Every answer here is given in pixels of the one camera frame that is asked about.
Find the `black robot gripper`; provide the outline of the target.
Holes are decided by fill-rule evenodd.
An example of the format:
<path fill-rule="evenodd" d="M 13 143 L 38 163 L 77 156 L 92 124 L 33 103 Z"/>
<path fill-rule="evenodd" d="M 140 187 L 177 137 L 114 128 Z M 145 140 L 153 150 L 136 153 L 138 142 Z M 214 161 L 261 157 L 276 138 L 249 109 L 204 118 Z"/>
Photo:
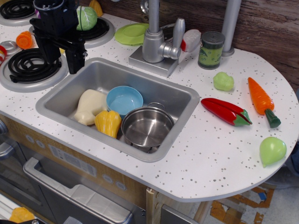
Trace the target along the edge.
<path fill-rule="evenodd" d="M 40 52 L 48 63 L 60 58 L 59 48 L 65 49 L 69 73 L 76 74 L 85 66 L 85 41 L 77 33 L 78 0 L 35 0 L 39 18 L 31 19 Z"/>

